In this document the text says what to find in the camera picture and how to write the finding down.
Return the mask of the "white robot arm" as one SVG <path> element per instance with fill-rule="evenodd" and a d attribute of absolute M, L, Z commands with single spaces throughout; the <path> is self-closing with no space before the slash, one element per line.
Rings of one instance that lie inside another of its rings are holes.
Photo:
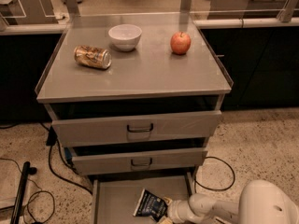
<path fill-rule="evenodd" d="M 201 193 L 188 201 L 172 201 L 158 224 L 212 224 L 216 218 L 229 224 L 299 224 L 299 207 L 276 185 L 253 180 L 243 188 L 237 203 Z"/>

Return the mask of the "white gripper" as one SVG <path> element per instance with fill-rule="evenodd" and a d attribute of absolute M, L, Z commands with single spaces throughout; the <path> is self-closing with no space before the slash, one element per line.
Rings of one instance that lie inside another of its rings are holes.
<path fill-rule="evenodd" d="M 164 197 L 168 206 L 168 217 L 162 217 L 157 224 L 184 224 L 192 223 L 192 209 L 188 201 L 173 201 L 171 198 Z"/>

